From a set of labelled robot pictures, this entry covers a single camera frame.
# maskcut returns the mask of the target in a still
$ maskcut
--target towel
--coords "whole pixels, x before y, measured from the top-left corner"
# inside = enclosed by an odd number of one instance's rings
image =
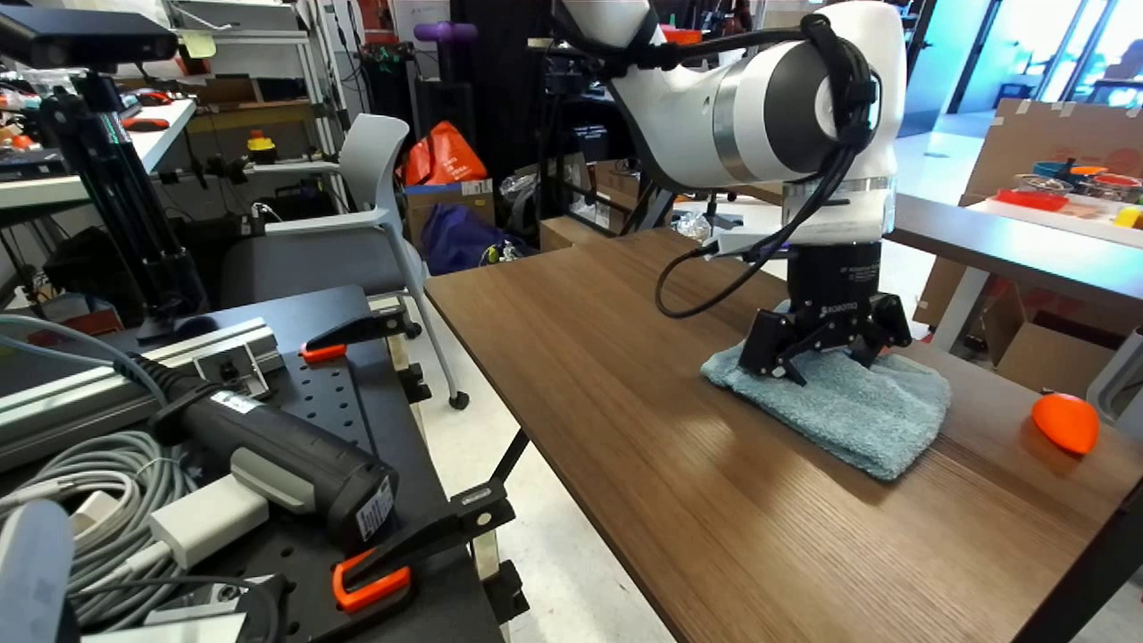
[[[738,351],[709,352],[703,374],[883,481],[898,481],[927,449],[955,401],[939,373],[899,352],[873,367],[844,351],[800,352],[788,364],[808,385],[796,385],[742,373]]]

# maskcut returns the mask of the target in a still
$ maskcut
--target orange handle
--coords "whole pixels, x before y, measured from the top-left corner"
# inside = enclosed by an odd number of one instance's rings
[[[345,616],[358,616],[358,611],[367,611],[374,605],[384,605],[390,596],[399,596],[413,581],[412,567],[395,567],[395,571],[378,574],[378,580],[372,580],[365,585],[345,585],[345,574],[361,558],[367,558],[367,550],[358,552],[358,558],[345,558],[345,561],[339,561],[331,567],[331,599]]]
[[[320,364],[339,364],[345,360],[345,343],[331,343],[331,345],[314,345],[314,351],[299,351],[299,358],[312,364],[312,367],[320,367]]]

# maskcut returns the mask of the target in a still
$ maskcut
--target floor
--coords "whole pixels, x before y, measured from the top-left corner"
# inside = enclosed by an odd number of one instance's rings
[[[898,188],[927,199],[956,202],[971,159],[981,145],[977,120],[944,120],[931,137],[898,143]],[[899,294],[908,311],[927,280],[931,258],[886,242],[883,290]],[[418,418],[433,461],[449,492],[481,481],[517,420],[501,405],[471,358],[443,330],[446,352],[458,360],[458,377],[471,398],[469,411],[449,411],[443,398],[418,405]],[[427,352],[424,337],[407,345],[407,358],[424,367],[424,377],[443,388],[443,374]],[[512,558],[526,580],[531,611],[507,624],[514,643],[665,643],[673,631],[651,611],[637,581],[602,546],[596,527],[575,506],[568,488],[537,449],[526,449],[507,481],[517,519],[501,527],[501,552]],[[1139,641],[1143,606],[1139,591],[1125,591],[1084,631],[1084,643]]]

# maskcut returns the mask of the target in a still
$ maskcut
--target wooden table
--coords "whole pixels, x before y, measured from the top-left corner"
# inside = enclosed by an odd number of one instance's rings
[[[899,485],[825,458],[703,383],[780,281],[673,321],[673,232],[599,240],[433,281],[433,300],[550,469],[681,641],[1009,641],[1143,471],[1123,437],[1068,461],[1033,394],[931,345],[955,406]],[[681,267],[706,295],[733,263]]]

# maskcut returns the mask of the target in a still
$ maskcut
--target gray cable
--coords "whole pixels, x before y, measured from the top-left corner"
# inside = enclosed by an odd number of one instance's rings
[[[15,337],[0,337],[0,345],[40,358],[40,360],[63,360],[63,364],[80,364],[80,367],[107,367],[107,360],[86,358],[86,352],[66,352],[66,351],[50,351],[50,345],[34,345]]]
[[[157,506],[192,488],[192,479],[182,471],[182,461],[186,461],[182,449],[163,454],[147,431],[111,431],[111,437],[94,437],[86,443],[59,449],[55,461],[46,461],[34,471],[34,479],[28,479],[31,485],[59,476],[121,471],[121,476],[133,476],[139,485],[137,514],[111,539],[88,546],[72,561],[75,596],[153,542],[147,519]],[[163,561],[130,580],[176,580],[176,574],[180,567]],[[88,592],[75,599],[75,616],[83,624],[126,629],[126,624],[139,624],[143,616],[153,605],[159,605],[168,592],[170,585]]]
[[[163,388],[149,377],[149,373],[143,373],[130,352],[121,352],[118,345],[96,338],[96,337],[86,337],[86,331],[75,331],[66,326],[56,326],[56,321],[46,321],[46,318],[28,318],[28,313],[0,313],[0,330],[44,330],[44,331],[56,331],[56,337],[66,337],[75,343],[86,343],[86,345],[96,345],[102,351],[118,367],[126,367],[157,405],[168,405]]]

